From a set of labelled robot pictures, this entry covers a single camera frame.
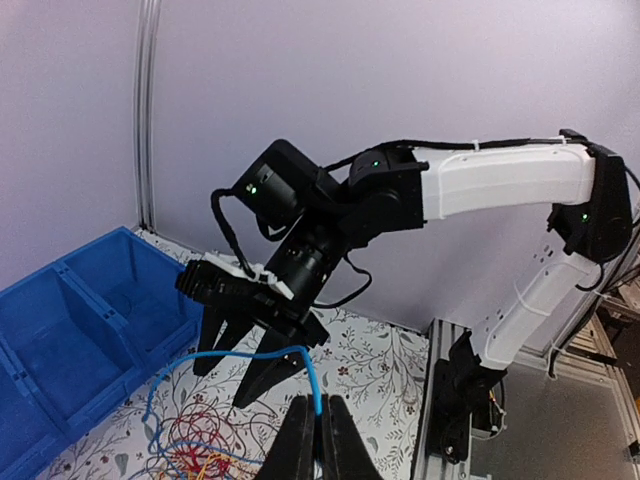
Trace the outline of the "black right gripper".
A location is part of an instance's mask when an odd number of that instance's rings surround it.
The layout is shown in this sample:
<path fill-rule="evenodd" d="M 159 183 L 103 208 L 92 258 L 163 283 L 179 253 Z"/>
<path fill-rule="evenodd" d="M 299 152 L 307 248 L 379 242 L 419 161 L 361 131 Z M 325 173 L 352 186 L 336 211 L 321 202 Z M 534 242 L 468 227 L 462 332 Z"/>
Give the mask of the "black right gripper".
<path fill-rule="evenodd" d="M 254 290 L 241 314 L 205 306 L 197 352 L 231 351 L 255 325 L 267 331 L 256 352 L 322 345 L 328 331 L 312 312 L 324 284 L 349 250 L 345 235 L 329 220 L 305 214 L 287 233 L 265 269 L 275 283 Z M 272 387 L 304 368 L 300 353 L 253 359 L 238 386 L 233 406 L 246 408 Z"/>

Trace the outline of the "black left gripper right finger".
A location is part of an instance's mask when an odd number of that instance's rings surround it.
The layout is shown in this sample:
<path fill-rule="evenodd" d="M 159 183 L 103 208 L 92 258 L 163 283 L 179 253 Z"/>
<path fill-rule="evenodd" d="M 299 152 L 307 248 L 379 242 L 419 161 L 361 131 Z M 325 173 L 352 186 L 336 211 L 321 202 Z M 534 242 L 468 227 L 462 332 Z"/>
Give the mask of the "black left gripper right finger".
<path fill-rule="evenodd" d="M 349 412 L 339 395 L 322 396 L 319 420 L 319 463 L 323 479 L 374 480 L 376 469 Z"/>

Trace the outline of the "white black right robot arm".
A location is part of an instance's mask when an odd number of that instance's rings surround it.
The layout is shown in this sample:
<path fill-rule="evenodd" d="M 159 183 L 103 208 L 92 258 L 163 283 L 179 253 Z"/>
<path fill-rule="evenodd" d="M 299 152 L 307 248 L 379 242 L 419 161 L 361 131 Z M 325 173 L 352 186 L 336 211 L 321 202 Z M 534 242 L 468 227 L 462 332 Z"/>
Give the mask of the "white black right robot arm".
<path fill-rule="evenodd" d="M 324 310 L 419 330 L 444 315 L 448 398 L 496 384 L 528 339 L 632 235 L 628 169 L 563 130 L 544 139 L 394 140 L 320 166 L 273 141 L 210 206 L 229 255 L 207 253 L 177 286 L 203 308 L 204 376 L 254 327 L 263 341 L 234 397 L 245 407 L 329 339 Z"/>

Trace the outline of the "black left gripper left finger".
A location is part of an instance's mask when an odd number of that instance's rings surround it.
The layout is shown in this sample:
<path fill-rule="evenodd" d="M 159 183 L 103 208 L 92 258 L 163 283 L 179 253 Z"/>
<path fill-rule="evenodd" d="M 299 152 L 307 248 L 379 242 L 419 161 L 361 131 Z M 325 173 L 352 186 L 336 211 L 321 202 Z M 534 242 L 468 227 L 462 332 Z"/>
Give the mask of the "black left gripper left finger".
<path fill-rule="evenodd" d="M 314 476 L 316 412 L 311 396 L 296 396 L 255 480 L 309 480 Z"/>

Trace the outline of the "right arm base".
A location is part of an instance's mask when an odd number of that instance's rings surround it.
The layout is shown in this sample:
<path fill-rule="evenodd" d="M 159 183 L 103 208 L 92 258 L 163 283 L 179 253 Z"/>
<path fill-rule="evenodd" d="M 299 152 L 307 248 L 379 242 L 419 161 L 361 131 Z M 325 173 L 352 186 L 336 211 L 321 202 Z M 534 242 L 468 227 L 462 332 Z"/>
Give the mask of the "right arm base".
<path fill-rule="evenodd" d="M 450 347 L 449 359 L 435 363 L 427 452 L 456 465 L 469 456 L 470 416 L 489 402 L 489 392 L 507 374 L 481 365 L 470 331 Z"/>

